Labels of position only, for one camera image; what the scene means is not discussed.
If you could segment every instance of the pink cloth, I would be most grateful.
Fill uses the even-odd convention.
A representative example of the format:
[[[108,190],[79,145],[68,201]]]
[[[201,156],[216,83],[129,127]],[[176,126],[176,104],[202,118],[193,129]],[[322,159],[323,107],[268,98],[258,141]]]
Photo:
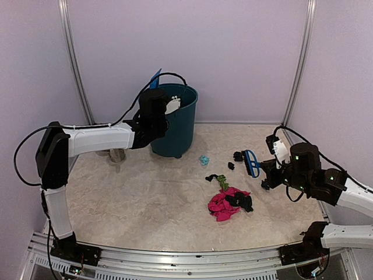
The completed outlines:
[[[233,206],[225,200],[226,195],[234,196],[235,193],[243,193],[245,196],[250,195],[250,192],[229,187],[227,191],[220,189],[220,194],[215,195],[209,202],[209,210],[212,212],[211,215],[216,217],[217,222],[229,220],[231,215],[237,213],[241,209],[241,207],[233,208]]]

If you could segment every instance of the light blue cloth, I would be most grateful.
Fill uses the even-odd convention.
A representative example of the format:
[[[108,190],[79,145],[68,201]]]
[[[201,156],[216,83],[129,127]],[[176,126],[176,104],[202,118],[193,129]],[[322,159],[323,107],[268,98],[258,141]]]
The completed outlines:
[[[206,166],[206,165],[208,165],[208,164],[209,164],[209,161],[210,161],[210,159],[209,159],[207,156],[205,156],[205,155],[202,155],[202,156],[199,158],[199,160],[200,160],[200,163],[202,164],[202,166]]]

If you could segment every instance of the bucket rim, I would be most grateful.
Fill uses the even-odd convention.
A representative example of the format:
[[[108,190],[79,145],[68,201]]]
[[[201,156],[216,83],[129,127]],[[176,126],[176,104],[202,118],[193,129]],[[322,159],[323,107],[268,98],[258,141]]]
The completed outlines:
[[[184,85],[181,84],[181,83],[161,83],[161,84],[158,85],[159,88],[161,88],[162,86],[179,86],[181,88],[184,87]],[[190,89],[195,94],[196,99],[191,104],[186,105],[185,107],[180,108],[180,109],[188,108],[189,106],[194,105],[198,101],[198,92],[194,88],[192,88],[191,86],[187,86],[186,88]]]

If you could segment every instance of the metal pole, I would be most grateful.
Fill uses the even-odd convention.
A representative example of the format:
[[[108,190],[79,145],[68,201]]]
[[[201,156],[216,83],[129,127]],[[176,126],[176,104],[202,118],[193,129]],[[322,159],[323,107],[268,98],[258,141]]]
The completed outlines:
[[[287,108],[286,108],[283,121],[281,123],[283,125],[288,125],[288,122],[290,120],[291,114],[294,109],[295,100],[298,95],[299,87],[302,81],[304,66],[307,60],[309,44],[311,41],[312,27],[314,25],[315,7],[316,7],[316,0],[308,0],[308,9],[307,9],[307,16],[306,16],[304,32],[303,32],[301,52],[300,52],[299,59],[298,59],[297,71],[295,73],[293,85],[291,87],[290,98],[287,104]]]
[[[82,77],[80,75],[80,70],[78,67],[78,61],[76,59],[74,43],[72,38],[70,19],[69,19],[69,10],[67,0],[58,0],[59,13],[61,15],[62,29],[64,31],[64,37],[66,41],[66,46],[68,49],[69,60],[71,64],[71,69],[74,75],[74,80],[76,87],[78,89],[79,100],[83,108],[83,112],[86,118],[86,121],[92,125],[95,124],[89,103],[87,100],[86,92],[83,87]]]

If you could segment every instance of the teal bucket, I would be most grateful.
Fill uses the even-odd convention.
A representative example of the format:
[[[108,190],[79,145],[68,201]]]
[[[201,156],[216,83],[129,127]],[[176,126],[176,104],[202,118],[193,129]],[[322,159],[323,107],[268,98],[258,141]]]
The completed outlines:
[[[190,86],[185,87],[177,83],[164,83],[159,85],[159,88],[163,89],[168,97],[180,97],[181,106],[166,115],[169,128],[165,136],[154,140],[150,145],[157,155],[179,159],[193,142],[198,93]]]

